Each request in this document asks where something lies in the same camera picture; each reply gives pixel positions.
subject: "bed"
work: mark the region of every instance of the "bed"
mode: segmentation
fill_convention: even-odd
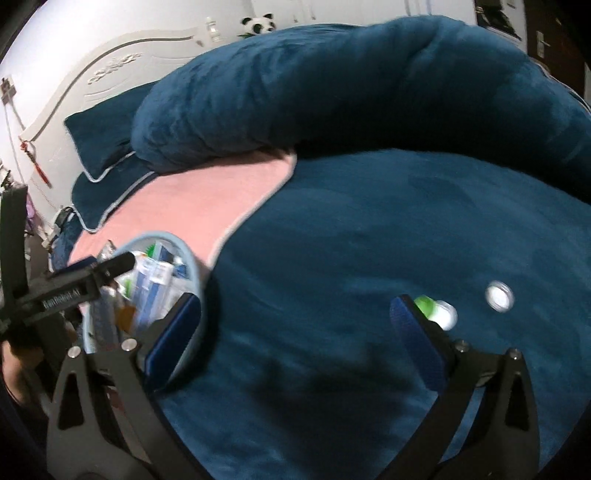
[[[591,397],[587,109],[513,46],[459,22],[419,17],[367,29],[307,28],[244,40],[189,63],[209,47],[198,32],[135,35],[98,49],[25,132],[55,182],[48,190],[31,179],[37,209],[49,225],[58,206],[72,202],[83,172],[66,118],[187,63],[147,88],[145,96],[158,101],[142,102],[134,118],[133,152],[148,172],[183,171],[264,144],[296,145],[298,155],[292,178],[224,244],[205,292],[206,338],[183,381],[157,398],[199,461],[217,479],[375,477],[436,398],[389,323],[389,301],[408,293],[454,305],[454,337],[486,351],[517,346],[524,352],[545,464]],[[318,63],[323,35],[342,41],[330,69]],[[371,35],[384,42],[355,50]],[[302,61],[290,46],[304,38]],[[489,63],[474,68],[462,45],[470,59]],[[432,62],[451,46],[457,49],[443,64]],[[280,64],[273,48],[293,53],[295,70],[284,68],[277,77],[264,70]],[[349,66],[388,48],[389,64],[408,62],[390,103],[380,95],[390,90],[384,79],[398,75],[394,67]],[[108,57],[126,60],[105,68]],[[256,68],[247,70],[248,64]],[[209,77],[196,77],[196,66]],[[518,74],[504,70],[513,67]],[[101,73],[94,74],[97,68]],[[260,84],[257,69],[268,74]],[[244,84],[254,82],[251,90],[240,89],[237,72]],[[428,88],[423,74],[433,80]],[[287,82],[298,75],[322,80]],[[220,82],[223,94],[208,78]],[[330,84],[335,78],[342,80],[338,87]],[[273,105],[263,101],[267,80],[283,92]],[[491,82],[494,91],[487,90]],[[189,84],[194,90],[183,104],[203,114],[183,111],[187,126],[173,121],[174,108],[162,106],[170,107],[170,92]],[[228,94],[232,85],[235,97]],[[352,86],[356,96],[348,93]],[[251,105],[248,92],[263,100]],[[302,99],[305,115],[286,115]],[[234,112],[232,119],[220,120],[224,109]],[[195,130],[199,142],[188,142]],[[136,172],[133,180],[140,188],[149,179]],[[76,221],[66,227],[64,251],[81,231]],[[493,280],[515,294],[508,313],[486,304]],[[463,442],[474,413],[448,455]]]

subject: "pink fabric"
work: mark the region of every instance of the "pink fabric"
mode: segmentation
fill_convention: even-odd
[[[295,155],[254,151],[159,177],[129,198],[95,234],[83,232],[70,263],[159,230],[184,240],[210,270],[225,241],[289,180]]]

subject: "silver screw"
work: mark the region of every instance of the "silver screw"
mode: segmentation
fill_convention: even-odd
[[[79,346],[73,346],[68,350],[68,356],[70,358],[76,358],[78,355],[82,353],[82,349]]]
[[[454,347],[460,353],[466,353],[470,349],[470,344],[465,340],[458,340],[454,343]]]
[[[521,357],[523,356],[521,354],[521,352],[517,349],[517,348],[509,348],[509,350],[507,350],[507,354],[513,359],[513,360],[520,360]]]
[[[121,348],[126,352],[130,352],[138,346],[138,341],[135,338],[128,338],[127,340],[123,340],[121,344]]]

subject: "panda plush toy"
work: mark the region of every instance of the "panda plush toy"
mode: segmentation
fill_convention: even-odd
[[[243,18],[242,25],[244,25],[245,33],[239,36],[243,38],[254,37],[277,30],[277,26],[273,22],[273,14],[267,14],[261,18]]]

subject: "bed headboard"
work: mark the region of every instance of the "bed headboard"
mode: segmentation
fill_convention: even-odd
[[[22,133],[23,139],[32,142],[37,162],[51,183],[46,186],[36,171],[27,182],[45,230],[53,227],[55,214],[72,203],[72,187],[83,171],[64,120],[133,87],[160,80],[213,45],[205,25],[183,31],[139,31],[94,49],[68,73]],[[19,153],[19,161],[25,164],[29,159]]]

